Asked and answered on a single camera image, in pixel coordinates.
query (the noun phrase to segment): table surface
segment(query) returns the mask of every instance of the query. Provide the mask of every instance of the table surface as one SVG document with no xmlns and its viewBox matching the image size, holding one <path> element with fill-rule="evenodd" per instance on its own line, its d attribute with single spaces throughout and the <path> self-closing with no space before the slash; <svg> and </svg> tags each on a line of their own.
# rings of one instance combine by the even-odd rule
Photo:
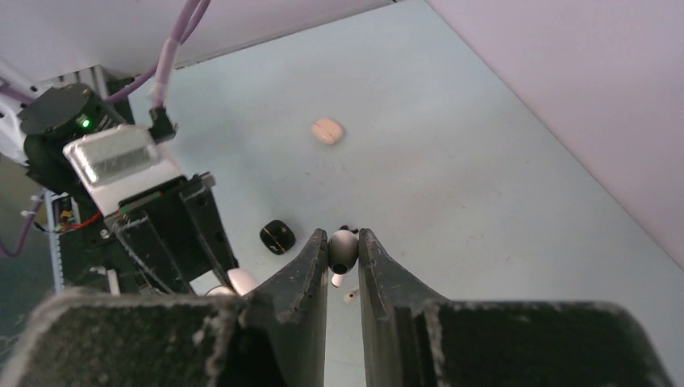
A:
<svg viewBox="0 0 684 387">
<path fill-rule="evenodd" d="M 149 85 L 131 96 L 148 122 Z M 459 300 L 606 300 L 643 324 L 684 384 L 684 272 L 424 2 L 407 1 L 174 74 L 169 144 L 212 171 L 241 265 L 261 281 L 315 228 L 372 228 Z M 311 124 L 346 130 L 334 146 Z M 298 243 L 269 253 L 273 219 Z M 357 283 L 331 287 L 326 386 L 364 385 Z"/>
</svg>

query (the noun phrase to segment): small white object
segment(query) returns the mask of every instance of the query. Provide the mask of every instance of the small white object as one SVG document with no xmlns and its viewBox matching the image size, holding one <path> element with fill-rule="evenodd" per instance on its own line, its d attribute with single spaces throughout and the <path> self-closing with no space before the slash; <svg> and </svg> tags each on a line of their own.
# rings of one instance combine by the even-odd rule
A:
<svg viewBox="0 0 684 387">
<path fill-rule="evenodd" d="M 327 243 L 328 265 L 335 274 L 345 274 L 357 263 L 359 239 L 347 230 L 338 230 L 330 235 Z"/>
<path fill-rule="evenodd" d="M 228 270 L 228 280 L 240 296 L 244 296 L 259 286 L 259 282 L 252 277 L 252 274 L 243 268 Z"/>
<path fill-rule="evenodd" d="M 109 293 L 112 296 L 120 296 L 121 289 L 119 288 L 119 277 L 116 275 L 116 270 L 109 269 L 106 271 L 107 282 L 109 282 Z"/>
<path fill-rule="evenodd" d="M 347 294 L 344 295 L 344 302 L 348 304 L 359 297 L 359 287 L 351 289 Z"/>
<path fill-rule="evenodd" d="M 333 145 L 344 135 L 342 127 L 329 118 L 316 121 L 314 126 L 311 127 L 311 132 L 320 142 L 328 145 Z"/>
<path fill-rule="evenodd" d="M 344 282 L 344 274 L 332 274 L 332 277 L 330 279 L 330 283 L 335 286 L 336 288 L 339 288 L 342 286 L 342 282 Z"/>
<path fill-rule="evenodd" d="M 228 280 L 230 281 L 231 286 L 236 290 L 237 294 L 230 290 L 230 288 L 227 286 L 221 285 L 221 281 L 219 281 L 214 272 L 211 270 L 192 280 L 190 282 L 190 286 L 193 288 L 196 294 L 205 293 L 205 289 L 209 289 L 206 292 L 207 296 L 216 294 L 244 296 L 259 285 L 259 282 L 252 277 L 252 274 L 243 268 L 232 268 L 228 270 L 226 274 L 228 275 Z"/>
<path fill-rule="evenodd" d="M 219 285 L 216 286 L 212 289 L 210 289 L 208 292 L 206 292 L 207 296 L 235 296 L 236 294 L 233 293 L 232 290 L 230 290 L 227 286 Z"/>
</svg>

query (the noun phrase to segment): white earbud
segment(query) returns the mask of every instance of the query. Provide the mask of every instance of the white earbud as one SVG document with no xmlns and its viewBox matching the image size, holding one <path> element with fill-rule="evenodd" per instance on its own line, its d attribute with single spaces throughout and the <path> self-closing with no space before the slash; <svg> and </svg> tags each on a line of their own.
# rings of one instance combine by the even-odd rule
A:
<svg viewBox="0 0 684 387">
<path fill-rule="evenodd" d="M 233 293 L 232 290 L 230 290 L 227 286 L 219 285 L 214 288 L 211 288 L 208 292 L 206 292 L 207 296 L 235 296 L 236 294 Z"/>
<path fill-rule="evenodd" d="M 332 277 L 330 278 L 330 283 L 333 286 L 339 288 L 340 286 L 342 286 L 342 282 L 344 282 L 344 274 L 332 274 Z"/>
<path fill-rule="evenodd" d="M 227 271 L 227 274 L 228 280 L 230 280 L 231 285 L 233 288 L 235 288 L 237 294 L 235 294 L 235 292 L 230 290 L 230 288 L 227 286 L 219 285 L 206 292 L 207 296 L 244 296 L 259 286 L 259 282 L 252 277 L 252 274 L 249 274 L 249 272 L 243 268 L 232 268 Z"/>
<path fill-rule="evenodd" d="M 240 296 L 244 296 L 259 286 L 259 282 L 252 277 L 252 274 L 243 268 L 228 270 L 228 279 L 231 280 L 231 285 Z"/>
<path fill-rule="evenodd" d="M 359 239 L 353 232 L 338 230 L 327 243 L 328 266 L 335 274 L 345 274 L 357 263 Z"/>
</svg>

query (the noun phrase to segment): red wire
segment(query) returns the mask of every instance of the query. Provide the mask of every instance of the red wire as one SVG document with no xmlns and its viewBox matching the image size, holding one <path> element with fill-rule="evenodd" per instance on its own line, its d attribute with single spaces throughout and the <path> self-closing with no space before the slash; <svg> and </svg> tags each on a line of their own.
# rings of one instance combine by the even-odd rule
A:
<svg viewBox="0 0 684 387">
<path fill-rule="evenodd" d="M 66 224 L 66 225 L 64 226 L 64 228 L 67 229 L 67 230 L 76 230 L 76 229 L 79 229 L 79 228 L 88 226 L 89 224 L 91 224 L 91 223 L 95 222 L 96 220 L 98 220 L 98 218 L 100 217 L 100 215 L 102 215 L 102 213 L 101 213 L 100 211 L 98 211 L 97 214 L 93 215 L 90 219 L 86 220 L 85 222 L 79 223 L 79 224 Z"/>
</svg>

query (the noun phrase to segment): cable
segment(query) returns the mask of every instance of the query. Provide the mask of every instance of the cable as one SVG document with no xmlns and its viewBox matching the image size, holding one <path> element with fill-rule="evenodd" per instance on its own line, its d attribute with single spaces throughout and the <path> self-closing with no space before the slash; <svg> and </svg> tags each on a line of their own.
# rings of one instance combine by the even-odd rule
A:
<svg viewBox="0 0 684 387">
<path fill-rule="evenodd" d="M 83 228 L 85 226 L 88 226 L 89 224 L 94 223 L 98 218 L 102 215 L 100 211 L 98 211 L 95 215 L 90 217 L 90 219 L 86 220 L 83 223 L 78 223 L 78 224 L 65 224 L 64 229 L 65 230 L 78 230 L 79 228 Z"/>
<path fill-rule="evenodd" d="M 23 245 L 26 243 L 26 238 L 28 236 L 28 230 L 31 228 L 31 225 L 33 224 L 33 219 L 35 218 L 35 213 L 40 209 L 40 206 L 43 205 L 43 200 L 44 196 L 47 190 L 43 188 L 34 200 L 33 207 L 31 208 L 31 211 L 28 213 L 28 216 L 26 218 L 26 222 L 24 223 L 21 232 L 19 233 L 19 239 L 17 240 L 17 244 L 15 245 L 15 249 L 13 251 L 9 251 L 4 244 L 2 244 L 2 241 L 0 241 L 0 256 L 4 258 L 16 258 L 21 254 L 21 251 L 23 249 Z"/>
<path fill-rule="evenodd" d="M 2 85 L 0 85 L 0 94 L 5 94 L 9 98 L 12 98 L 17 102 L 25 103 L 27 105 L 30 105 L 33 101 L 35 101 L 33 98 L 22 94 L 20 91 L 16 89 L 13 89 L 12 87 L 10 87 L 8 83 L 3 83 Z"/>
<path fill-rule="evenodd" d="M 181 14 L 178 16 L 176 24 L 173 26 L 169 40 L 176 41 L 179 44 L 185 43 L 197 28 L 197 25 L 199 25 L 199 22 L 206 13 L 206 9 L 209 7 L 210 2 L 211 0 L 188 0 L 183 7 Z M 175 61 L 176 56 L 168 55 L 168 53 L 165 55 L 166 51 L 167 45 L 165 45 L 165 49 L 162 50 L 160 55 L 160 58 L 164 59 L 163 61 L 157 60 L 153 66 L 150 66 L 147 71 L 140 74 L 140 76 L 138 76 L 133 82 L 118 92 L 105 98 L 104 101 L 106 103 L 116 103 L 127 98 L 129 95 L 131 95 L 131 93 L 138 90 L 145 82 L 149 81 L 149 79 L 152 78 L 155 73 L 157 73 L 157 68 L 161 68 L 157 84 L 168 85 L 171 70 L 173 69 L 173 62 Z M 13 89 L 7 83 L 0 85 L 0 94 L 5 94 L 7 97 L 27 105 L 30 105 L 33 101 L 35 101 L 34 98 L 28 97 L 18 90 Z M 165 98 L 161 96 L 160 98 L 157 98 L 156 101 L 153 101 L 153 104 L 155 104 L 154 107 L 163 106 L 164 99 Z"/>
<path fill-rule="evenodd" d="M 181 38 L 177 40 L 180 42 L 180 44 L 185 43 L 186 40 L 188 40 L 188 38 L 190 38 L 190 36 L 192 35 L 195 28 L 197 28 L 197 25 L 199 25 L 199 22 L 202 20 L 202 17 L 206 13 L 206 9 L 209 7 L 210 2 L 211 0 L 188 0 L 186 5 L 183 7 L 181 15 L 178 16 L 178 21 L 176 21 L 176 25 L 173 27 L 172 37 L 170 37 L 170 39 L 173 39 L 173 35 L 177 33 L 177 29 L 180 29 L 179 25 L 181 25 L 181 23 L 185 23 L 185 25 L 182 27 L 183 29 L 181 30 Z M 188 14 L 190 14 L 191 16 L 190 21 L 188 21 Z M 170 64 L 163 64 L 164 66 L 169 66 L 171 68 L 173 67 L 173 61 L 175 60 L 175 56 L 165 56 L 162 52 L 160 58 L 164 58 L 166 60 L 171 61 Z M 139 77 L 137 77 L 132 83 L 128 84 L 123 89 L 105 98 L 105 102 L 115 103 L 125 99 L 131 93 L 139 89 L 145 82 L 149 81 L 149 79 L 155 75 L 158 67 L 160 67 L 160 60 L 157 60 L 157 62 L 153 66 L 151 66 L 147 71 L 145 71 Z"/>
</svg>

